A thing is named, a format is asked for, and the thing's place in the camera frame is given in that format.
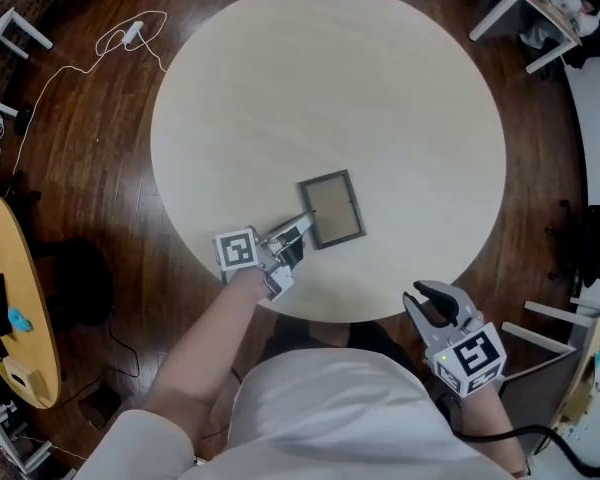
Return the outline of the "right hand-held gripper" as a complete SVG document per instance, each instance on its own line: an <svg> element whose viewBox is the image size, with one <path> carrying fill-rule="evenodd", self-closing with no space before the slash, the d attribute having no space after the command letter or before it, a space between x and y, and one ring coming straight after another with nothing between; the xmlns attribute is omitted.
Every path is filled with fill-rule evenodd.
<svg viewBox="0 0 600 480"><path fill-rule="evenodd" d="M493 382L507 358L494 324L479 320L481 312L461 288L432 280L413 285L443 318L436 322L415 297L403 293L404 310L426 345L426 359L434 375L459 397ZM469 326L459 328L470 319Z"/></svg>

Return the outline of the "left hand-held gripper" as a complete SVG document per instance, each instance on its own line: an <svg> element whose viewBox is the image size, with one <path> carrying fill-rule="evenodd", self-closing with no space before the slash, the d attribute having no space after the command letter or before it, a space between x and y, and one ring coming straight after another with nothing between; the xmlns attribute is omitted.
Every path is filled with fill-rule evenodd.
<svg viewBox="0 0 600 480"><path fill-rule="evenodd" d="M219 234L213 239L221 280L230 281L239 270L256 268L265 274L270 302L294 285L291 266L304 257L303 235L315 223L311 212L299 214L260 235L253 227Z"/></svg>

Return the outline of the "black picture frame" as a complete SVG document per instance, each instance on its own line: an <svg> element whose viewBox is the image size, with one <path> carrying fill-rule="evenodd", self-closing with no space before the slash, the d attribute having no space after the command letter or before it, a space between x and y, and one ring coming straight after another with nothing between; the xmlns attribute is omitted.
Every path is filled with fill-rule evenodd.
<svg viewBox="0 0 600 480"><path fill-rule="evenodd" d="M314 247L328 247L364 237L365 225L349 172L344 169L298 183L305 210L314 218Z"/></svg>

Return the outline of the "person's left forearm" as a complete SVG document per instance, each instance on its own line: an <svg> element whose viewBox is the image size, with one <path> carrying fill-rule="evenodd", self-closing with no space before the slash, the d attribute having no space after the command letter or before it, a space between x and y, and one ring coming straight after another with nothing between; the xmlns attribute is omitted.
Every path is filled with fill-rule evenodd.
<svg viewBox="0 0 600 480"><path fill-rule="evenodd" d="M268 294L264 272L238 271L163 360L143 409L195 440L231 372L254 311Z"/></svg>

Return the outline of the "person's right forearm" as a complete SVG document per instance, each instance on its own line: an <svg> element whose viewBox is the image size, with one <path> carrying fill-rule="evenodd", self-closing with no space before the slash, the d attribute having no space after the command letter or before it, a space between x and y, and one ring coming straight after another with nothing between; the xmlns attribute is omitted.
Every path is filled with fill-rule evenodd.
<svg viewBox="0 0 600 480"><path fill-rule="evenodd" d="M469 436L503 434L513 429L498 392L489 384L466 396L460 404L461 432ZM472 447L514 478L525 477L528 466L517 438L473 443Z"/></svg>

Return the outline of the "person's black trousers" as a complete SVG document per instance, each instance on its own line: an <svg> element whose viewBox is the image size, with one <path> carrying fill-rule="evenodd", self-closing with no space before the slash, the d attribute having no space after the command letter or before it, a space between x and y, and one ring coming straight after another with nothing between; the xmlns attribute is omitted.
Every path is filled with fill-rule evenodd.
<svg viewBox="0 0 600 480"><path fill-rule="evenodd" d="M379 323L366 321L346 324L345 327L349 331L346 348L384 355L409 372L417 373L405 349L393 341ZM322 348L334 348L334 345L312 337L308 320L279 314L274 324L273 334L267 339L258 363L295 350Z"/></svg>

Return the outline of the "person's white shirt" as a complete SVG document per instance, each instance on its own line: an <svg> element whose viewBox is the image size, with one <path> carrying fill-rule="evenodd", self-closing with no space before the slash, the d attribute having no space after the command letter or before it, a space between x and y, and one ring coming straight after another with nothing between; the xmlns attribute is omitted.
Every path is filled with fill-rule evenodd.
<svg viewBox="0 0 600 480"><path fill-rule="evenodd" d="M512 480L456 438L424 386L391 359L345 348L255 367L225 449L204 465L176 424L122 413L75 480Z"/></svg>

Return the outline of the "black office chair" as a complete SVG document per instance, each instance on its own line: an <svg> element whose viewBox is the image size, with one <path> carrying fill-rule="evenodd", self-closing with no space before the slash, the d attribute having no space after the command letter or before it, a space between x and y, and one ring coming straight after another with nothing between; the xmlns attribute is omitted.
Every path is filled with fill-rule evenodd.
<svg viewBox="0 0 600 480"><path fill-rule="evenodd" d="M547 274L550 280L573 276L590 288L600 281L600 204L588 206L580 216L568 199L560 199L563 221L558 227L549 224L545 235L554 244L555 266Z"/></svg>

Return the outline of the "dark brown waste basket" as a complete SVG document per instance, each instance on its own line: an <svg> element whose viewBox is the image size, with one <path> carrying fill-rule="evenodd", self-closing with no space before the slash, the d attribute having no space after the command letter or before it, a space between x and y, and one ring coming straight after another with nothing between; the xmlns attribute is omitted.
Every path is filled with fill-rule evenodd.
<svg viewBox="0 0 600 480"><path fill-rule="evenodd" d="M103 430L122 403L121 396L110 386L102 384L79 401L78 407L86 421Z"/></svg>

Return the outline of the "white power strip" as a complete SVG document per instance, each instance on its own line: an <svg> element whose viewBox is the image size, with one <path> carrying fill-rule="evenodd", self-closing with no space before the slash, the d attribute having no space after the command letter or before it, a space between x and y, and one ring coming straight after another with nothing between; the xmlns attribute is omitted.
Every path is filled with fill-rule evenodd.
<svg viewBox="0 0 600 480"><path fill-rule="evenodd" d="M129 27L129 29L124 33L121 43L124 46L128 46L136 38L143 25L144 22L141 20L134 21Z"/></svg>

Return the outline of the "round yellow wooden table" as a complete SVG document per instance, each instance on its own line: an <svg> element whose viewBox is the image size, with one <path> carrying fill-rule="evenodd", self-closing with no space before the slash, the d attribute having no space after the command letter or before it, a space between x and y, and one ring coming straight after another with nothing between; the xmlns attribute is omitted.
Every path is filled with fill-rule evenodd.
<svg viewBox="0 0 600 480"><path fill-rule="evenodd" d="M31 322L31 332L12 330L1 342L8 356L38 369L46 383L46 398L34 398L14 386L0 359L0 376L17 396L39 409L50 409L60 395L61 371L56 341L39 282L23 232L11 208L0 197L0 272L4 275L7 303Z"/></svg>

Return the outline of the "small blue item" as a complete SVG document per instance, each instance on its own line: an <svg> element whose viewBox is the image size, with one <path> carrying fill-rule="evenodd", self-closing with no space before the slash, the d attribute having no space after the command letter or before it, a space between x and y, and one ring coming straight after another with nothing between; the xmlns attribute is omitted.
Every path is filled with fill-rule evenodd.
<svg viewBox="0 0 600 480"><path fill-rule="evenodd" d="M7 317L14 330L24 333L31 332L33 330L33 325L19 309L15 307L9 307L7 310Z"/></svg>

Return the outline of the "small cardboard box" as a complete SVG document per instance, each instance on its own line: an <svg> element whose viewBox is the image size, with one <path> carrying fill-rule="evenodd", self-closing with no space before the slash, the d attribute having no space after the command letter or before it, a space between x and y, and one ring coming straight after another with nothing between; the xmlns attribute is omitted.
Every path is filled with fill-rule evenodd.
<svg viewBox="0 0 600 480"><path fill-rule="evenodd" d="M24 365L11 356L4 358L2 364L9 381L18 389L36 399L47 397L47 386L38 369Z"/></svg>

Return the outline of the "white metal rack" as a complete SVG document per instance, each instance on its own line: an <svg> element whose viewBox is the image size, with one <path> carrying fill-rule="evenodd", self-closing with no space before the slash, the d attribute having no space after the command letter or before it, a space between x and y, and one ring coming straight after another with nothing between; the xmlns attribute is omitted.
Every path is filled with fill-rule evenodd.
<svg viewBox="0 0 600 480"><path fill-rule="evenodd" d="M28 457L23 457L16 448L15 441L21 437L27 423L24 422L19 426L13 425L10 432L4 428L4 424L12 420L17 410L13 401L8 404L0 403L0 450L6 459L18 469L24 480L31 480L30 475L51 457L52 443L43 441Z"/></svg>

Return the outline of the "small white desk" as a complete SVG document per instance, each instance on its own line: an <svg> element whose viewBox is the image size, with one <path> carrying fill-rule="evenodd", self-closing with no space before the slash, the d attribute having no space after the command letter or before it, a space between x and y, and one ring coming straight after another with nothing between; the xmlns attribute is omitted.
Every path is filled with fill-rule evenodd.
<svg viewBox="0 0 600 480"><path fill-rule="evenodd" d="M29 35L47 50L53 48L53 43L46 36L44 36L31 23L29 23L24 17L22 17L14 8L10 8L0 17L0 43L2 43L4 46L6 46L19 57L23 59L28 59L29 55L4 36L5 30L11 24L15 24L23 32L25 32L27 35ZM15 118L18 115L18 111L0 102L0 124L3 123L4 115Z"/></svg>

